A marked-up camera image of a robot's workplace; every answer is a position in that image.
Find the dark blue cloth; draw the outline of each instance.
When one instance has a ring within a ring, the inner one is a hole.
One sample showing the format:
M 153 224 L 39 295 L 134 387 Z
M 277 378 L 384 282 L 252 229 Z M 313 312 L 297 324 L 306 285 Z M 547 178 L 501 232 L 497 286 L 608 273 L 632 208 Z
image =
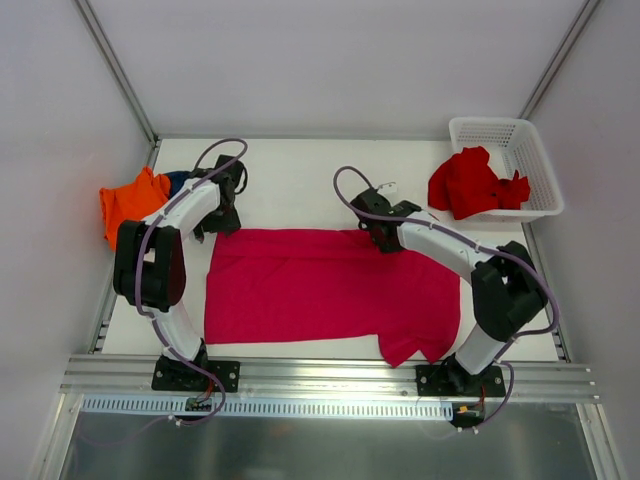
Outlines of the dark blue cloth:
M 169 177 L 169 181 L 171 182 L 171 188 L 169 189 L 169 198 L 173 198 L 173 196 L 180 191 L 184 182 L 189 178 L 189 174 L 191 172 L 169 172 L 165 173 L 167 177 Z

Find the orange cloth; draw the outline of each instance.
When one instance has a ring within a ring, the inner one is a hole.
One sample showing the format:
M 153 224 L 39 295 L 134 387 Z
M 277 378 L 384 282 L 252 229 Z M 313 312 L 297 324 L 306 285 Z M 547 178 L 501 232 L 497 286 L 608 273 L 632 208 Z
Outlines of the orange cloth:
M 116 249 L 118 227 L 125 220 L 142 220 L 169 200 L 171 181 L 166 175 L 153 176 L 153 170 L 144 167 L 130 185 L 119 188 L 101 188 L 100 206 L 105 226 L 104 238 L 111 250 Z

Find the laundry basket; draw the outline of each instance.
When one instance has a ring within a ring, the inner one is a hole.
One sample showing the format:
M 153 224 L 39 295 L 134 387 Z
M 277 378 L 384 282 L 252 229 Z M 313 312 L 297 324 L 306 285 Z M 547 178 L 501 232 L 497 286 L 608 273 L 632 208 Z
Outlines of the laundry basket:
M 492 117 L 457 117 L 449 122 L 453 151 L 484 147 L 489 166 L 499 178 L 513 178 L 516 170 L 531 186 L 521 210 L 488 210 L 469 217 L 474 222 L 531 222 L 564 209 L 558 181 L 536 127 L 526 120 Z

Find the white table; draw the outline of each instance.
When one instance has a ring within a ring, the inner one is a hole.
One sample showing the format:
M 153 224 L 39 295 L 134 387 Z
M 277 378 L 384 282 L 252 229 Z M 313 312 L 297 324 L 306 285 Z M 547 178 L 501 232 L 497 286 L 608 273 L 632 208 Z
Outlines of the white table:
M 212 140 L 164 140 L 155 165 L 156 172 L 190 170 Z M 213 166 L 220 153 L 234 154 L 237 145 L 223 145 L 203 161 Z M 427 203 L 427 182 L 435 169 L 452 154 L 449 142 L 365 141 L 365 140 L 249 140 L 242 161 L 249 171 L 249 185 L 236 205 L 245 228 L 354 229 L 357 221 L 335 196 L 334 172 L 343 165 L 360 168 L 378 185 L 396 182 L 392 203 L 407 199 L 422 207 Z M 491 166 L 500 176 L 500 158 Z M 364 190 L 362 181 L 350 172 L 340 185 L 347 198 Z M 447 214 L 433 210 L 443 221 L 454 223 Z M 481 241 L 506 244 L 525 243 L 520 224 L 456 224 L 457 228 Z M 203 332 L 206 275 L 211 262 L 214 237 L 203 245 L 188 240 L 184 245 L 187 286 L 183 297 L 197 332 Z M 460 329 L 452 351 L 457 349 L 475 324 L 470 287 L 461 282 Z M 527 329 L 549 323 L 540 313 Z M 293 343 L 208 345 L 209 355 L 232 357 L 381 359 L 375 335 L 342 340 Z M 103 353 L 158 355 L 160 342 L 146 319 L 118 297 L 103 346 Z M 421 359 L 421 354 L 413 358 Z M 525 337 L 504 356 L 509 360 L 555 361 L 557 354 L 551 334 Z

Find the clothing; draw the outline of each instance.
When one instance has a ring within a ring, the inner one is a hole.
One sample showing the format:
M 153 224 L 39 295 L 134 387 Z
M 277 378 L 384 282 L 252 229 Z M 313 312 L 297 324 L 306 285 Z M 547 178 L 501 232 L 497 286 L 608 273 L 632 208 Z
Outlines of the clothing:
M 184 182 L 187 181 L 187 179 L 189 178 L 189 175 L 191 175 L 191 172 L 178 170 L 176 172 L 165 173 L 164 175 L 166 175 L 169 181 L 171 182 L 171 189 L 169 190 L 169 199 L 172 199 L 176 195 L 176 193 L 178 193 L 180 189 L 183 187 Z
M 512 180 L 498 179 L 489 167 L 489 152 L 482 147 L 463 148 L 444 162 L 429 180 L 429 206 L 451 210 L 462 220 L 497 208 L 519 210 L 529 200 L 527 177 L 515 172 Z
M 171 182 L 162 174 L 144 167 L 135 181 L 119 188 L 101 188 L 100 206 L 105 225 L 105 238 L 111 250 L 116 249 L 118 227 L 124 220 L 142 220 L 167 203 Z
M 240 230 L 216 240 L 208 344 L 377 334 L 395 367 L 417 351 L 437 361 L 459 323 L 456 274 L 415 252 L 382 254 L 366 232 Z

